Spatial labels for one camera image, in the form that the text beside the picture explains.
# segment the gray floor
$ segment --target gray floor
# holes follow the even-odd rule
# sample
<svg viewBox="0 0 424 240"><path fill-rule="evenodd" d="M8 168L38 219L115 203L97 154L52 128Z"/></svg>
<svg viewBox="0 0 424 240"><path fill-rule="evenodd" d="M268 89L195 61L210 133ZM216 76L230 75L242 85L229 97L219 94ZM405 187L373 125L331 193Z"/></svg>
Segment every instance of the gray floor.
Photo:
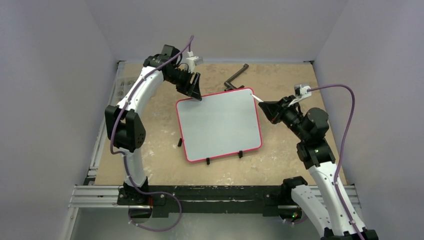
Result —
<svg viewBox="0 0 424 240"><path fill-rule="evenodd" d="M80 208L72 240L319 240L312 223L307 220L295 227L279 217L260 214L185 213L180 223L166 232L150 232L128 224L127 209ZM169 218L153 218L146 226L163 228L172 224Z"/></svg>

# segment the table top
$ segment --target table top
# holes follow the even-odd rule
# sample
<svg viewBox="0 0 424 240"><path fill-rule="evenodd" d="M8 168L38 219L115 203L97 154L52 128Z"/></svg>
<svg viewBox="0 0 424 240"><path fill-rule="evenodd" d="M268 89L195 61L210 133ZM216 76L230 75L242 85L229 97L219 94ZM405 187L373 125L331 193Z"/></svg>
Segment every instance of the table top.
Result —
<svg viewBox="0 0 424 240"><path fill-rule="evenodd" d="M200 76L202 95L224 91L224 81L242 68L243 64L202 64L195 71ZM119 72L120 78L136 78L142 63L126 62ZM278 101L294 94L294 85L318 86L312 65L305 64L250 64L249 68L232 82L236 87L252 88L264 101ZM188 162L184 149L177 147L181 137L176 102L187 98L175 86L164 82L147 103L141 115L146 129L146 139L141 147L144 171L149 185L280 185L286 178L303 176L309 185L315 181L299 160L296 144L299 139L283 124L271 124L258 110L262 134L262 147L237 155L211 159L206 162ZM319 91L300 102L303 112L310 108L324 109ZM339 155L330 130L326 134L335 158ZM121 185L125 178L120 155L109 152L106 138L100 148L101 158L95 185ZM346 183L343 171L340 173Z"/></svg>

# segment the wooden board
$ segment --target wooden board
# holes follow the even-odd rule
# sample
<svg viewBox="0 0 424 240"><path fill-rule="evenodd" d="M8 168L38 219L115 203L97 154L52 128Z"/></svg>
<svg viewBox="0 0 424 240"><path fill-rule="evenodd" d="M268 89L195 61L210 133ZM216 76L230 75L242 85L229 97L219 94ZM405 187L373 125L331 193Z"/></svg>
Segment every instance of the wooden board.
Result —
<svg viewBox="0 0 424 240"><path fill-rule="evenodd" d="M236 73L243 64L202 64L195 71L201 73L202 95L222 92L224 81ZM126 63L121 77L136 77L142 69L141 63ZM244 85L264 101L277 101L294 94L294 85L307 83L317 86L312 65L307 64L251 64L232 82L236 87ZM310 185L314 180L305 170L296 152L298 138L283 124L271 124L262 111L258 111L263 145L260 149L206 162L190 163L184 150L177 147L180 128L175 104L186 98L175 90L171 83L164 82L141 116L146 129L146 140L142 148L144 171L150 185L280 185L283 179L303 176ZM324 109L319 91L300 103L306 112L312 107ZM331 129L326 139L338 159ZM110 141L105 141L96 185L121 185L125 173L121 156L111 155Z"/></svg>

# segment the gray wall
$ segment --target gray wall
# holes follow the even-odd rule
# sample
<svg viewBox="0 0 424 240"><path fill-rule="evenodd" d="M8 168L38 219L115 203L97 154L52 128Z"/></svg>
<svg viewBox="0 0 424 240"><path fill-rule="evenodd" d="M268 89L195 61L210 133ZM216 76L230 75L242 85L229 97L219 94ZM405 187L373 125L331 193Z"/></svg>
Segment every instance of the gray wall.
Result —
<svg viewBox="0 0 424 240"><path fill-rule="evenodd" d="M0 239L58 239L115 69L83 0L1 1Z"/></svg>
<svg viewBox="0 0 424 240"><path fill-rule="evenodd" d="M113 55L144 60L195 35L213 62L299 62L317 57L347 0L86 0Z"/></svg>
<svg viewBox="0 0 424 240"><path fill-rule="evenodd" d="M356 94L344 172L380 239L422 239L424 214L424 1L350 0L316 59L320 85ZM346 90L323 91L338 143Z"/></svg>

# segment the cable connector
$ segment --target cable connector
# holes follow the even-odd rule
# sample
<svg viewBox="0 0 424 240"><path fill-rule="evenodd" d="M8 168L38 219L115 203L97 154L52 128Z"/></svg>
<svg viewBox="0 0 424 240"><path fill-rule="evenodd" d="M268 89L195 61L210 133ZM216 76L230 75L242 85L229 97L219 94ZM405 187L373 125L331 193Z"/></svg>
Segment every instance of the cable connector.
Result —
<svg viewBox="0 0 424 240"><path fill-rule="evenodd" d="M312 92L308 91L311 87L308 84L296 84L294 85L294 95L296 96L293 101L291 101L288 106L298 103L306 98L312 96Z"/></svg>
<svg viewBox="0 0 424 240"><path fill-rule="evenodd" d="M193 73L195 67L203 63L203 57L194 56L192 51L187 52L188 57L185 59L185 63L188 65L188 71Z"/></svg>

